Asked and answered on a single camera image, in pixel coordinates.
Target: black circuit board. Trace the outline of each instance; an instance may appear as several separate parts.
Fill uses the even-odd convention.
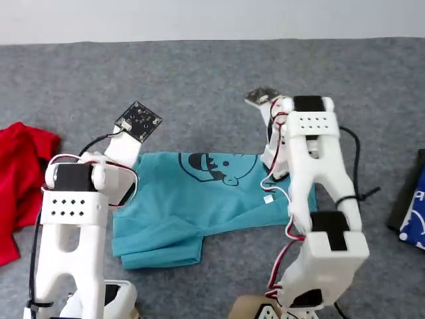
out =
[[[142,103],[135,101],[116,121],[115,125],[143,143],[162,122]]]
[[[260,106],[280,96],[280,92],[268,87],[256,88],[245,96],[245,100]]]

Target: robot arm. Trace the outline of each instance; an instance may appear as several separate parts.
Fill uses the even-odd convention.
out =
[[[305,236],[298,258],[276,285],[281,287],[277,300],[283,313],[288,311],[299,319],[316,318],[314,310],[332,305],[369,256],[358,202],[353,198],[357,194],[345,171],[332,99],[277,95],[266,100],[257,107],[263,109],[262,114],[269,109],[270,118],[264,121],[269,132],[272,126],[272,133],[261,159],[274,169],[275,178],[289,172],[288,213]],[[278,112],[287,115],[281,120],[274,117]],[[338,203],[335,210],[310,212],[307,198],[314,183],[322,184]]]
[[[160,123],[161,118],[135,102],[117,120],[115,134],[108,136],[111,142],[105,155],[61,154],[50,161],[45,173],[48,189],[44,190],[37,220],[37,225],[43,225],[38,269],[35,285],[30,284],[24,319],[51,317],[58,283],[66,274],[74,277],[78,290],[68,299],[61,318],[138,318],[133,310],[134,286],[127,281],[104,280],[106,223],[110,207],[117,206],[114,204],[122,200],[133,183],[135,194],[138,178],[131,167],[141,144]],[[62,157],[77,158],[78,162],[55,163]],[[68,251],[66,242],[72,228],[80,229],[79,245]]]

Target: blue object with white print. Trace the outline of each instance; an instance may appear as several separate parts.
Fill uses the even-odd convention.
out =
[[[205,236],[288,222],[284,194],[260,188],[267,169],[257,155],[150,153],[135,170],[137,195],[114,214],[112,250],[126,269],[195,264]],[[314,190],[309,207],[316,210]]]
[[[400,228],[399,238],[425,249],[425,166],[422,168],[412,203]]]

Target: gray carpet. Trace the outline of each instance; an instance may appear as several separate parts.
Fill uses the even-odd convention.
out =
[[[0,47],[0,126],[22,121],[46,128],[60,134],[64,151],[76,153],[139,100],[165,120],[144,152],[260,153],[265,127],[244,103],[246,92],[269,85],[288,95],[331,96],[339,122],[363,143],[361,190],[383,188],[363,204],[371,257],[340,305],[351,318],[425,318],[424,252],[385,227],[424,147],[424,53],[425,39]],[[341,143],[351,171],[353,141],[344,135]],[[319,203],[330,205],[323,192]],[[22,258],[0,268],[0,318],[21,318],[31,233],[15,234]],[[281,227],[236,231],[205,239],[198,265],[126,272],[111,257],[109,232],[105,274],[136,285],[145,318],[224,318],[237,296],[265,291],[286,241]],[[338,318],[333,308],[319,315]]]

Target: red cloth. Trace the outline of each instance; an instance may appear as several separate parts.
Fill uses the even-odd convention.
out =
[[[17,122],[0,130],[0,266],[18,259],[13,231],[34,225],[44,183],[40,160],[48,161],[60,138]]]

